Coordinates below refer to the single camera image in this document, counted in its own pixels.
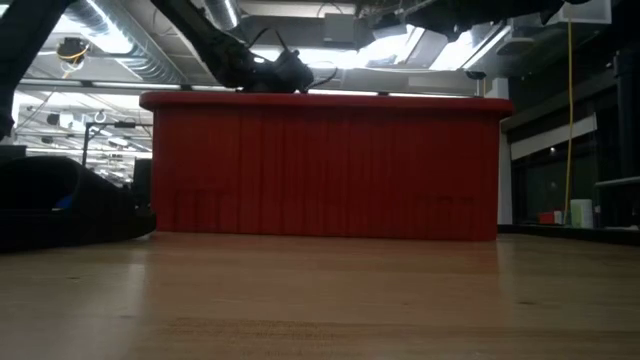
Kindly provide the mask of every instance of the pipe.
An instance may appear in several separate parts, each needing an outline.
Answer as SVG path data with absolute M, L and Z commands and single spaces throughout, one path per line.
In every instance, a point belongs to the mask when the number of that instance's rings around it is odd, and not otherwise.
M 79 0 L 65 16 L 81 26 L 81 33 L 101 50 L 129 58 L 117 62 L 142 81 L 180 84 L 186 77 L 149 34 L 116 0 Z
M 205 0 L 211 22 L 223 31 L 229 31 L 240 24 L 240 9 L 236 0 Z

